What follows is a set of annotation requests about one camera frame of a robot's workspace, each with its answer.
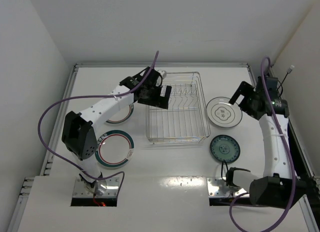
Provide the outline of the metal base plate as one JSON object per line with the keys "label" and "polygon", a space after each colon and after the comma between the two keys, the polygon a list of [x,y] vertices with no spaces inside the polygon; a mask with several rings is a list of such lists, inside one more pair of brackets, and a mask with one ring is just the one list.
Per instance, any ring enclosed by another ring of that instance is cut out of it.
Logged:
{"label": "metal base plate", "polygon": [[119,191],[119,178],[110,178],[106,180],[98,180],[94,186],[94,188],[90,188],[79,178],[75,180],[72,197],[73,198],[92,198],[95,196],[96,198],[115,198]]}
{"label": "metal base plate", "polygon": [[240,194],[247,193],[243,188],[227,186],[226,182],[220,177],[207,177],[206,182],[210,199],[234,198]]}

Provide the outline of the blue floral plate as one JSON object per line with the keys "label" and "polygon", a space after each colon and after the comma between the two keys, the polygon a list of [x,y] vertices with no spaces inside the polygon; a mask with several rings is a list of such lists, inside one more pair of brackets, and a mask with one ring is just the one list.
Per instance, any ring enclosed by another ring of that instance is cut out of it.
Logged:
{"label": "blue floral plate", "polygon": [[214,137],[209,145],[210,154],[219,162],[235,162],[241,154],[239,143],[231,136],[220,134]]}

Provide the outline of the red green ringed plate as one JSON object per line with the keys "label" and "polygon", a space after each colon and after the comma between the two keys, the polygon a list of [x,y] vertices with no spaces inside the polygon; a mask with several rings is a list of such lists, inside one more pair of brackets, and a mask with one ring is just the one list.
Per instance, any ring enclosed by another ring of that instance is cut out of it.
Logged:
{"label": "red green ringed plate", "polygon": [[123,107],[119,112],[106,121],[107,124],[117,125],[126,122],[134,112],[134,104]]}
{"label": "red green ringed plate", "polygon": [[118,169],[129,163],[135,149],[133,138],[123,130],[110,130],[97,139],[95,158],[104,169]]}

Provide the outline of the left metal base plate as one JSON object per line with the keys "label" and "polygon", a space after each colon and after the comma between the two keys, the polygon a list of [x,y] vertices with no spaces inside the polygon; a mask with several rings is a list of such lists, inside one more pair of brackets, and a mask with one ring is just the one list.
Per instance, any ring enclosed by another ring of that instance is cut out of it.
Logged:
{"label": "left metal base plate", "polygon": [[90,188],[79,178],[75,180],[72,197],[73,198],[92,198],[95,196],[96,198],[115,198],[119,191],[119,178],[110,178],[106,180],[98,180],[94,186],[94,188]]}

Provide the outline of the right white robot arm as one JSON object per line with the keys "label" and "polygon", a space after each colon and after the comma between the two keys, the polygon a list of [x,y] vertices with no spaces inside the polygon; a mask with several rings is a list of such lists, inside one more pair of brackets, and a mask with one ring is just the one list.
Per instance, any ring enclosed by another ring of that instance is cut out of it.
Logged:
{"label": "right white robot arm", "polygon": [[226,173],[226,185],[239,187],[249,194],[252,205],[272,208],[291,208],[307,191],[306,182],[293,179],[295,168],[289,155],[289,106],[278,95],[278,80],[266,76],[252,86],[243,81],[229,100],[241,111],[256,119],[262,131],[264,145],[264,171],[257,177],[250,170],[231,167]]}

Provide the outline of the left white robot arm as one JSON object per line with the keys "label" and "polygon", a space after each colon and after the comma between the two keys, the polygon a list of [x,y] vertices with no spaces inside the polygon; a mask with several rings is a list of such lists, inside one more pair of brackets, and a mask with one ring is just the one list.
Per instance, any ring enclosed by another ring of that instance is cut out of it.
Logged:
{"label": "left white robot arm", "polygon": [[168,109],[172,87],[165,89],[161,95],[163,80],[167,73],[146,67],[134,76],[128,76],[111,91],[111,93],[78,113],[66,114],[61,140],[72,153],[76,165],[80,167],[80,179],[94,195],[105,192],[107,181],[94,158],[98,150],[96,133],[100,127],[121,109],[135,102],[160,109]]}

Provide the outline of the white plate dark rim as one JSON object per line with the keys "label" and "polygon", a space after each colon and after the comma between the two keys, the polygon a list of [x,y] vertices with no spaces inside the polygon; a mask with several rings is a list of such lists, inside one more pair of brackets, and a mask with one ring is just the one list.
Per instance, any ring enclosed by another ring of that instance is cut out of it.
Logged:
{"label": "white plate dark rim", "polygon": [[243,112],[238,104],[230,104],[228,97],[212,98],[206,105],[206,114],[209,121],[221,128],[233,128],[243,118]]}

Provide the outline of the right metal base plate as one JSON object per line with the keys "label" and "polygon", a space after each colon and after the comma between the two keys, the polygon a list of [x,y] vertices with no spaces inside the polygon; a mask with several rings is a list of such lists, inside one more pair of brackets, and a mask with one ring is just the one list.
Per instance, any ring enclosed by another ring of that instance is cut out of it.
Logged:
{"label": "right metal base plate", "polygon": [[220,177],[207,177],[206,182],[210,199],[234,198],[240,194],[247,193],[243,188],[227,186],[226,182]]}

